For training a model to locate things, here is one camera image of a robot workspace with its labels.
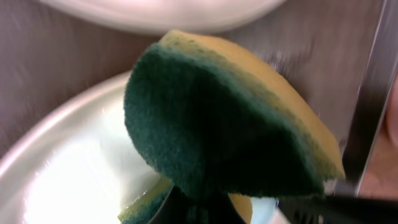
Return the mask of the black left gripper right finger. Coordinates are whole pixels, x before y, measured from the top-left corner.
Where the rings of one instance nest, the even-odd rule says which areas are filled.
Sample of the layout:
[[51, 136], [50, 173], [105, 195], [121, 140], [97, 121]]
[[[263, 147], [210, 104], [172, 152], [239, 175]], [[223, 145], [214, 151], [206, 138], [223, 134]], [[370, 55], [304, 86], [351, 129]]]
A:
[[397, 201], [349, 196], [281, 198], [278, 208], [290, 223], [397, 224]]

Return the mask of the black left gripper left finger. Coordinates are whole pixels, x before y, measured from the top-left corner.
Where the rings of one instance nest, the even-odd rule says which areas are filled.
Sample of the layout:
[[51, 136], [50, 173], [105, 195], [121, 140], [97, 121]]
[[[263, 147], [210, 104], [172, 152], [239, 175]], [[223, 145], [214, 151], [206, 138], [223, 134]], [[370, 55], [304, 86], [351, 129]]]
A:
[[245, 224], [245, 221], [225, 194], [213, 194], [195, 202], [173, 187], [149, 224]]

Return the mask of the teal and yellow sponge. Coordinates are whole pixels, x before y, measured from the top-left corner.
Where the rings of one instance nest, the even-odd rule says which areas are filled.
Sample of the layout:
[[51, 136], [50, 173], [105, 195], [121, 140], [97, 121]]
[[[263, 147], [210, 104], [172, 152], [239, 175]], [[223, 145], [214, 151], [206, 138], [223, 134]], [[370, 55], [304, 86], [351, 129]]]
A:
[[[124, 124], [146, 163], [189, 199], [323, 195], [344, 179], [334, 135], [271, 66], [219, 37], [167, 32], [136, 62]], [[154, 204], [163, 204], [170, 190]]]

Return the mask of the white plate blue stain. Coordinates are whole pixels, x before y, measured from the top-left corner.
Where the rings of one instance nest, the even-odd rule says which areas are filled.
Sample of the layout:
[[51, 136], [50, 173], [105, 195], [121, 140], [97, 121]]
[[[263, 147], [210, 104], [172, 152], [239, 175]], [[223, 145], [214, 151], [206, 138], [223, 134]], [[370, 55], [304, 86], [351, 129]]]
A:
[[69, 100], [1, 159], [1, 223], [118, 224], [121, 210], [164, 180], [124, 126], [129, 74]]

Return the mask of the plate with blue stain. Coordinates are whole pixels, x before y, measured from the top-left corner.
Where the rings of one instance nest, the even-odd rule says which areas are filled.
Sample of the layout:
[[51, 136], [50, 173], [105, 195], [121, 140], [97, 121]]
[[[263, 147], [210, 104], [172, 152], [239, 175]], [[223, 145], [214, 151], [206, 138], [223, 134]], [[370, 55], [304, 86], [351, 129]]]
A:
[[41, 0], [71, 16], [141, 34], [178, 29], [196, 33], [231, 30], [273, 11], [285, 0]]

